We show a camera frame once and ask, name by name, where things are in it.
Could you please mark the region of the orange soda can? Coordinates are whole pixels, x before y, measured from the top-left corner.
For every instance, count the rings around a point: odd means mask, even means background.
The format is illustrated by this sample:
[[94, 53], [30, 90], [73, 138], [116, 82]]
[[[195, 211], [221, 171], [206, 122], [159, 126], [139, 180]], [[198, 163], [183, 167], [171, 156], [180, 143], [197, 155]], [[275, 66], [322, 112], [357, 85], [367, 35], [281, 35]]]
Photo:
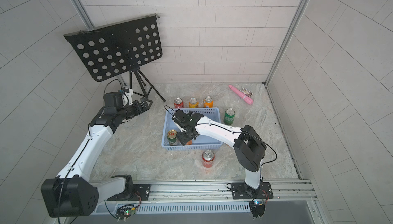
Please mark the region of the orange soda can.
[[207, 96], [204, 100], [203, 100], [203, 105], [204, 108], [212, 108], [214, 105], [214, 100], [212, 97]]
[[198, 108], [199, 107], [199, 101], [196, 98], [191, 98], [188, 101], [188, 107], [189, 108]]

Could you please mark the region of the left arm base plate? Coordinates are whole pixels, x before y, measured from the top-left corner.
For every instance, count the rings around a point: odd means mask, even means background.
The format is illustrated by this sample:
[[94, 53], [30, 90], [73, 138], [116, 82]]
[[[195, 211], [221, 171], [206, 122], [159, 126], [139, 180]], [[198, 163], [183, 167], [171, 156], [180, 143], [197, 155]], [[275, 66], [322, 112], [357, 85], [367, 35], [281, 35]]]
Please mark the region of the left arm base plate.
[[151, 184], [136, 184], [130, 190], [129, 187], [119, 194], [116, 194], [107, 201], [147, 201], [150, 194]]

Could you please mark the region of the red can front row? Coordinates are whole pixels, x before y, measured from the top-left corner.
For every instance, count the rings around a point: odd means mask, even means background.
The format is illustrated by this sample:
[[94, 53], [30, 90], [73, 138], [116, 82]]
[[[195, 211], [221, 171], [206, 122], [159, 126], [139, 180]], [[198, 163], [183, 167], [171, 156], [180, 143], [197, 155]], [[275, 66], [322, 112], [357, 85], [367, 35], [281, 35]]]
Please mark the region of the red can front row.
[[205, 168], [211, 168], [215, 159], [215, 154], [212, 150], [207, 149], [202, 153], [202, 165]]

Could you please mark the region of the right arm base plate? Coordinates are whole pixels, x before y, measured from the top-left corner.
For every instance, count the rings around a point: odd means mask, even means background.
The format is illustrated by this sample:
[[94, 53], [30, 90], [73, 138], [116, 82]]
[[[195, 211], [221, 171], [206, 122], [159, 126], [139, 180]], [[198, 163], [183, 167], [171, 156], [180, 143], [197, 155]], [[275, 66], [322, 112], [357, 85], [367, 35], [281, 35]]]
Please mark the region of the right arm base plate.
[[268, 182], [261, 182], [257, 189], [253, 189], [246, 183], [229, 183], [226, 185], [227, 189], [231, 191], [233, 199], [273, 199], [273, 191], [271, 184]]

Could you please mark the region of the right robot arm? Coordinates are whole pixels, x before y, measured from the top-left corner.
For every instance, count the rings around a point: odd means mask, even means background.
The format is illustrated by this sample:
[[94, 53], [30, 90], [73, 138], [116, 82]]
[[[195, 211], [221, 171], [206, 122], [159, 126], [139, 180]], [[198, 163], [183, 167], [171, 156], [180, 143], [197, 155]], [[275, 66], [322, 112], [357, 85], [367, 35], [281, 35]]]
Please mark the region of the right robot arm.
[[176, 138], [182, 146], [201, 135], [216, 139], [234, 149], [239, 164], [246, 171], [245, 184], [254, 190], [260, 187], [267, 144], [253, 127], [231, 127], [200, 113], [184, 113], [182, 110], [175, 112], [172, 121], [180, 130]]

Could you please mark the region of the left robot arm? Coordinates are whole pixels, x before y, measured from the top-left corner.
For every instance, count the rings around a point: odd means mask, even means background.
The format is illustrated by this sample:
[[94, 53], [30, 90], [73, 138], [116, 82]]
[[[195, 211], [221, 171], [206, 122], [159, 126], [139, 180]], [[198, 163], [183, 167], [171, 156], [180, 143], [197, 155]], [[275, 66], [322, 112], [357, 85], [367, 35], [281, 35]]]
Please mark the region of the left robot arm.
[[111, 197], [130, 199], [136, 195], [130, 175], [118, 175], [97, 186], [90, 176], [102, 149], [117, 128], [150, 109], [152, 101], [141, 98], [131, 104], [104, 106], [92, 119], [88, 132], [70, 161], [55, 178], [46, 179], [41, 193], [51, 218], [89, 216], [97, 205]]

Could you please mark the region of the green Sprite can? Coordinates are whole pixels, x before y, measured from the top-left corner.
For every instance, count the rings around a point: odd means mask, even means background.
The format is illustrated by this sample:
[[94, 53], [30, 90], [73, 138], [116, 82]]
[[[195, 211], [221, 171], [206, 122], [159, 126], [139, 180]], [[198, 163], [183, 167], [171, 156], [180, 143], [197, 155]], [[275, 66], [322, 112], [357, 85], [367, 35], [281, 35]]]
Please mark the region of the green Sprite can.
[[224, 115], [224, 124], [226, 125], [232, 125], [234, 122], [235, 118], [235, 111], [232, 108], [229, 108], [225, 111]]

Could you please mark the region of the red cola can back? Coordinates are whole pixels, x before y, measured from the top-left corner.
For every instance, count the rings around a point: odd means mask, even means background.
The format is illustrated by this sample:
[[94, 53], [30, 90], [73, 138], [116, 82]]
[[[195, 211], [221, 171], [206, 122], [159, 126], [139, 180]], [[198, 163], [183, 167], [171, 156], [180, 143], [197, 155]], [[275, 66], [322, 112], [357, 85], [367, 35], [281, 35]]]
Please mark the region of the red cola can back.
[[177, 108], [177, 109], [185, 108], [183, 99], [180, 98], [180, 97], [175, 98], [175, 100], [174, 100], [174, 107]]

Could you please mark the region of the green and red can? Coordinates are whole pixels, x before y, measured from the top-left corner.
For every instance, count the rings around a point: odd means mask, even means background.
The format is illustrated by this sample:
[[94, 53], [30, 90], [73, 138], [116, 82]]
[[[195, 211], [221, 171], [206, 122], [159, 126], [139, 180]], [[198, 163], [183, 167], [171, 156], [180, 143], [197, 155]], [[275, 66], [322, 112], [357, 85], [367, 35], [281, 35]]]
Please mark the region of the green and red can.
[[175, 146], [178, 144], [178, 140], [177, 140], [177, 134], [178, 132], [175, 129], [169, 130], [166, 137], [168, 140], [168, 144], [170, 146]]

